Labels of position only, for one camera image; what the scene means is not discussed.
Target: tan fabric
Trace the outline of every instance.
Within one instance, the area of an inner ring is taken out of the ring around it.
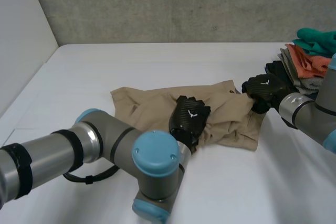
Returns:
[[[250,109],[253,100],[235,92],[233,81],[210,86],[189,86],[142,91],[119,88],[111,92],[115,117],[140,131],[169,131],[169,118],[180,95],[203,100],[211,114],[199,146],[217,143],[255,151],[263,115]]]

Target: white tabletop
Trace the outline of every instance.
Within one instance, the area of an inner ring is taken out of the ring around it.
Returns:
[[[239,90],[284,43],[104,44],[60,47],[0,119],[0,144],[67,129],[87,108],[114,114],[110,91],[214,84]],[[218,145],[190,160],[170,223],[335,223],[336,156],[267,113],[256,152]],[[97,174],[99,160],[74,173]],[[146,223],[131,206],[137,181],[118,171],[93,185],[58,177],[13,200],[0,223]]]

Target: robotic arm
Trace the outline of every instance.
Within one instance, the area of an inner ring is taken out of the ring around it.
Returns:
[[[187,116],[188,111],[198,116]],[[169,122],[170,134],[142,133],[104,111],[90,109],[68,130],[4,146],[0,149],[0,208],[62,174],[71,177],[68,172],[103,157],[138,180],[133,211],[165,223],[209,114],[210,107],[202,101],[180,97]],[[86,179],[92,184],[92,176]]]
[[[315,101],[292,93],[274,74],[250,78],[242,88],[243,93],[256,100],[253,111],[262,114],[275,108],[288,126],[301,130],[336,153],[336,55]]]

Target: light blue joint cap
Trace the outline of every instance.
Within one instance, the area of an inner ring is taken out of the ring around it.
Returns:
[[[180,149],[176,139],[167,132],[145,132],[135,140],[132,158],[146,175],[166,177],[178,168]]]
[[[328,65],[328,68],[332,69],[332,70],[336,70],[336,54],[334,54],[331,58],[331,62]]]
[[[98,110],[98,109],[88,109],[88,110],[85,110],[83,113],[81,113],[81,115],[79,117],[77,117],[77,119],[75,120],[75,122],[79,123],[80,120],[82,120],[84,118],[84,116],[90,114],[91,112],[95,112],[95,111],[101,111],[101,110]]]
[[[336,153],[336,130],[331,132],[323,142],[323,147]]]
[[[161,207],[141,199],[134,200],[132,209],[141,218],[149,220],[152,223],[166,223],[170,216],[170,213]]]

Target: carbon fiber glove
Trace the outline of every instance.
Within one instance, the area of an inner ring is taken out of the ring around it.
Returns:
[[[194,97],[187,98],[182,95],[176,102],[176,108],[169,120],[169,132],[194,153],[211,109]]]
[[[280,102],[292,93],[283,81],[272,73],[260,74],[242,85],[242,92],[255,99],[252,111],[266,113],[270,108],[279,111]]]

